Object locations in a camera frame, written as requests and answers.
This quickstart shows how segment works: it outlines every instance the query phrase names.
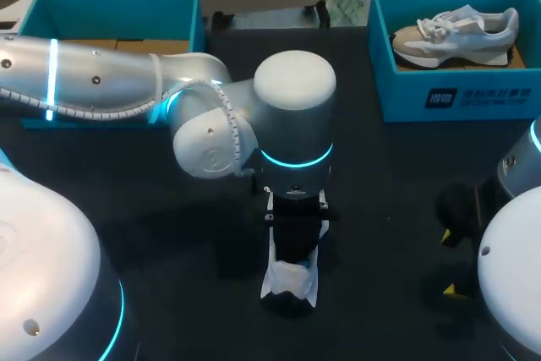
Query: shoe sole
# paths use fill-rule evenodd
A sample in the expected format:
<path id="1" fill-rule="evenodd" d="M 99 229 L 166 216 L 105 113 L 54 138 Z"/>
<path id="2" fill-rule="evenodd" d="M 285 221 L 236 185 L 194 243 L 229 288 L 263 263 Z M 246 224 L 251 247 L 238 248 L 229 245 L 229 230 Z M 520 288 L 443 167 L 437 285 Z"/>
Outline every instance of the shoe sole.
<path id="1" fill-rule="evenodd" d="M 390 37 L 391 47 L 394 35 Z M 457 54 L 450 54 L 440 58 L 422 58 L 422 57 L 413 57 L 411 55 L 404 54 L 392 49 L 397 59 L 405 61 L 408 64 L 413 65 L 414 68 L 426 68 L 426 69 L 437 69 L 443 68 L 442 64 L 455 62 L 456 68 L 461 68 L 456 62 L 468 62 L 470 64 L 479 65 L 479 66 L 490 66 L 490 67 L 507 67 L 512 60 L 513 48 L 509 48 L 505 52 L 461 52 Z"/>

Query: screw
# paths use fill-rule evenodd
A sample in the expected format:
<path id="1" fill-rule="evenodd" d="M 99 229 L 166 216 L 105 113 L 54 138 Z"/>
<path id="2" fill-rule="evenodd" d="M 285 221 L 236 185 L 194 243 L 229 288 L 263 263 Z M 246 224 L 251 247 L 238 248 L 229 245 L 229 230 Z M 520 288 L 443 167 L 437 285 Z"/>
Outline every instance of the screw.
<path id="1" fill-rule="evenodd" d="M 506 167 L 511 168 L 516 163 L 516 158 L 514 156 L 509 156 L 505 159 L 504 164 Z"/>

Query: yellow object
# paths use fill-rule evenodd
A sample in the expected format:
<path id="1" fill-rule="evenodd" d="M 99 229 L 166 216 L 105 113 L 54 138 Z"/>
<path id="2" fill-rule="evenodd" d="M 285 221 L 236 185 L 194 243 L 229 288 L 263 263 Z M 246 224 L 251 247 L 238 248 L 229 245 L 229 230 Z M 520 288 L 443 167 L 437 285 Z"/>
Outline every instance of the yellow object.
<path id="1" fill-rule="evenodd" d="M 441 239 L 440 244 L 443 244 L 446 241 L 446 239 L 448 239 L 450 236 L 451 236 L 451 230 L 449 229 L 445 230 L 445 234 L 443 235 L 443 238 Z"/>
<path id="2" fill-rule="evenodd" d="M 443 291 L 443 294 L 447 296 L 451 296 L 456 299 L 469 299 L 468 296 L 461 295 L 460 293 L 456 293 L 454 283 L 452 283 L 445 291 Z"/>

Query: cardboard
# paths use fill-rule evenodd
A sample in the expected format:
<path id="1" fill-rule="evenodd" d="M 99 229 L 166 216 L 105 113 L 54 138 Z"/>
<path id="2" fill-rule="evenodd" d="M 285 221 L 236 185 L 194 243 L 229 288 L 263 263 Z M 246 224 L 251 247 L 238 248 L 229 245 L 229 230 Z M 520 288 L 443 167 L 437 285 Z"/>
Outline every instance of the cardboard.
<path id="1" fill-rule="evenodd" d="M 95 46 L 98 48 L 107 48 L 109 50 L 114 50 L 115 48 L 117 48 L 116 40 L 61 40 L 61 42 L 82 44 L 85 46 Z"/>
<path id="2" fill-rule="evenodd" d="M 173 55 L 184 54 L 189 51 L 189 41 L 178 40 L 62 40 L 62 42 L 143 54 Z"/>
<path id="3" fill-rule="evenodd" d="M 419 71 L 423 70 L 422 68 L 415 68 L 413 65 L 406 65 L 403 61 L 396 60 L 396 67 L 401 72 L 407 71 Z M 445 70 L 463 70 L 463 69 L 524 69 L 526 65 L 522 59 L 521 53 L 518 51 L 516 46 L 513 46 L 512 58 L 509 62 L 509 65 L 506 67 L 494 67 L 488 65 L 476 65 L 470 63 L 469 61 L 463 59 L 454 59 L 452 61 L 445 62 L 441 67 L 437 68 L 438 71 Z"/>
<path id="4" fill-rule="evenodd" d="M 140 52 L 144 54 L 184 54 L 189 51 L 189 41 L 178 40 L 143 40 L 118 41 L 117 50 L 125 52 Z"/>

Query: white robot dome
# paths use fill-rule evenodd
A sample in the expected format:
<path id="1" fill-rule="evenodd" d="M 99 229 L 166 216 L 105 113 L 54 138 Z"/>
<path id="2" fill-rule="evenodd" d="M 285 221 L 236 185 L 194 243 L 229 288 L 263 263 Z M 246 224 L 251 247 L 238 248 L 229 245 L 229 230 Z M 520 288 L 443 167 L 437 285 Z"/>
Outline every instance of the white robot dome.
<path id="1" fill-rule="evenodd" d="M 518 195 L 490 222 L 478 257 L 479 286 L 496 322 L 541 354 L 541 187 Z"/>
<path id="2" fill-rule="evenodd" d="M 306 51 L 285 51 L 268 57 L 255 71 L 255 93 L 283 110 L 304 110 L 327 101 L 336 88 L 334 69 L 324 58 Z"/>
<path id="3" fill-rule="evenodd" d="M 101 251 L 85 215 L 59 194 L 0 164 L 2 359 L 35 357 L 81 314 Z"/>

